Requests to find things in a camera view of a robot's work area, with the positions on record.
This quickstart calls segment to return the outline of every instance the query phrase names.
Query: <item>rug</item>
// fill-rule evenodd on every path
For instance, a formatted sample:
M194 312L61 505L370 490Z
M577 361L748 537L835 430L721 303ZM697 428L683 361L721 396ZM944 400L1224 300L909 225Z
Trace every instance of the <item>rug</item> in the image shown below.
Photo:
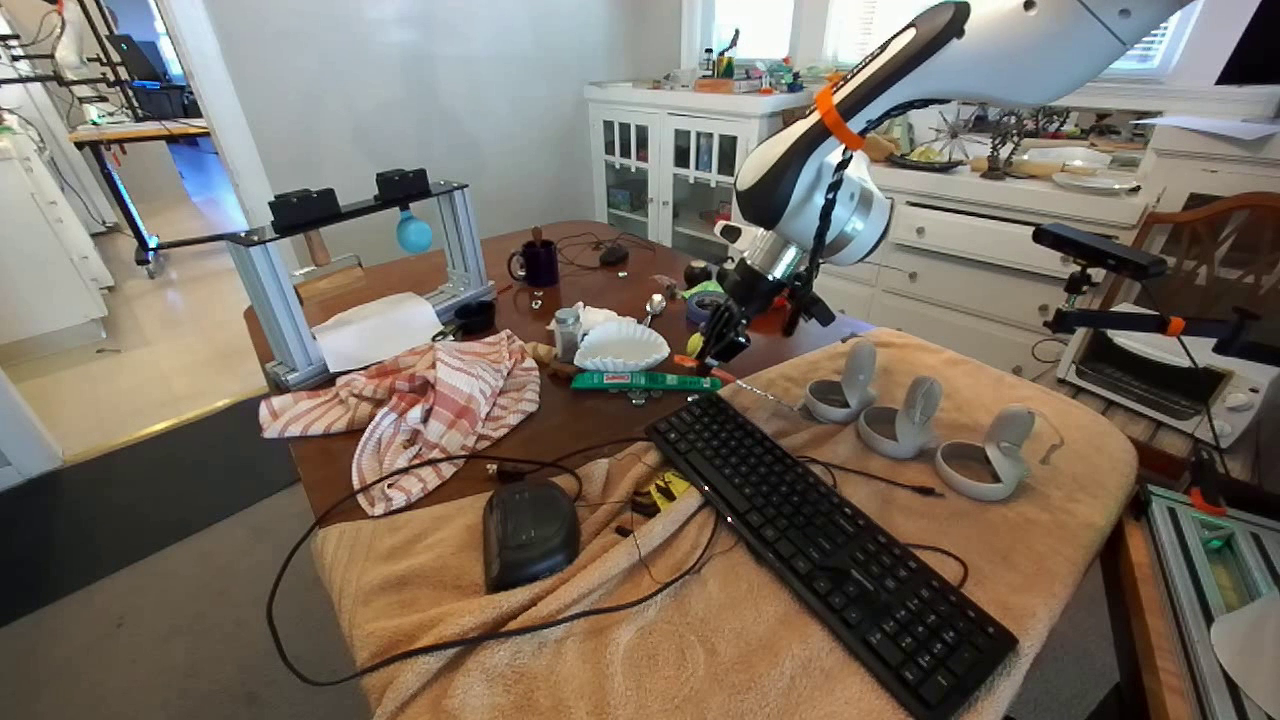
M0 629L296 483L255 400L0 490Z

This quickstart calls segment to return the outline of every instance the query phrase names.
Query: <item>black keyboard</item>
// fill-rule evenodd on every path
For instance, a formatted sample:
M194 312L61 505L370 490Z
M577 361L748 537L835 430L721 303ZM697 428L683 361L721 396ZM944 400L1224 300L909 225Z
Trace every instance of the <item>black keyboard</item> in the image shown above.
M911 711L958 716L1015 635L728 400L645 430L782 585Z

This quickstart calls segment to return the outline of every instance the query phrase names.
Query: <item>plaid cloth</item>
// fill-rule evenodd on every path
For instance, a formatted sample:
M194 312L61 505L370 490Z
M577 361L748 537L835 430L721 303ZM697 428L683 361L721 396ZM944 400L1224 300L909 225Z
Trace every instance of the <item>plaid cloth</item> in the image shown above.
M366 428L352 489L370 516L414 507L460 461L508 435L541 405L541 371L512 330L466 342L420 342L334 386L262 400L267 441Z

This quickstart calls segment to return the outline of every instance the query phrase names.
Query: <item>black computer mouse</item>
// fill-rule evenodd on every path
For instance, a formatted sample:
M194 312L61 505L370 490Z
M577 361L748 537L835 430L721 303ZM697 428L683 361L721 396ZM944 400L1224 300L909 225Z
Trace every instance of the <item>black computer mouse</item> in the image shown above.
M619 263L627 263L627 247L626 245L606 245L600 247L600 266L619 266Z
M577 560L571 494L552 481L502 483L485 505L485 586L544 580Z

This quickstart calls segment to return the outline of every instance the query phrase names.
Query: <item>camera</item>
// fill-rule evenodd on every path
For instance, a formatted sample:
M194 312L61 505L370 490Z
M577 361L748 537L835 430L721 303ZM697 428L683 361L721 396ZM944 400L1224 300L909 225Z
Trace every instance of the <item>camera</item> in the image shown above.
M1118 245L1114 237L1079 230L1069 225L1037 225L1034 238L1079 258L1084 266L1122 272L1128 279L1161 279L1168 272L1166 254L1137 250L1128 245Z

